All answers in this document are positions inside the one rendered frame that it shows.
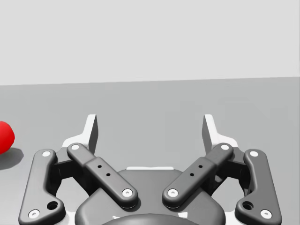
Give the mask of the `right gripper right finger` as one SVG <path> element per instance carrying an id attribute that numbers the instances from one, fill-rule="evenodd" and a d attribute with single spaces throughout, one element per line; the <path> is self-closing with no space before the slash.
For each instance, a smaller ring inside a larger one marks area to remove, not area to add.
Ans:
<path id="1" fill-rule="evenodd" d="M 282 214 L 267 155 L 257 149 L 241 151 L 233 138 L 217 131 L 211 114 L 203 117 L 202 139 L 206 155 L 163 190 L 163 204 L 178 208 L 199 188 L 213 194 L 230 177 L 239 181 L 244 194 L 234 210 L 239 223 L 281 225 Z"/>

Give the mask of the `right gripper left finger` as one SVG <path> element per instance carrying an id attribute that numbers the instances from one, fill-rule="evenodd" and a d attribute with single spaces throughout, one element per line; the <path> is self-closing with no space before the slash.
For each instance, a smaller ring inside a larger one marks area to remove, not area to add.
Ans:
<path id="1" fill-rule="evenodd" d="M 103 189 L 121 208 L 138 204 L 137 190 L 101 157 L 94 155 L 98 140 L 95 114 L 88 115 L 83 132 L 63 142 L 61 149 L 34 154 L 19 213 L 19 225 L 55 225 L 66 215 L 56 194 L 63 179 L 76 177 L 91 195 Z"/>

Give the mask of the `red ball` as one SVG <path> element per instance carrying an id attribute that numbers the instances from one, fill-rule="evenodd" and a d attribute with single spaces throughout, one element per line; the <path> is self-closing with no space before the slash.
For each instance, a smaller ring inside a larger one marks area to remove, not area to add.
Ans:
<path id="1" fill-rule="evenodd" d="M 7 152 L 13 145 L 15 141 L 15 134 L 11 126 L 0 121 L 0 154 Z"/>

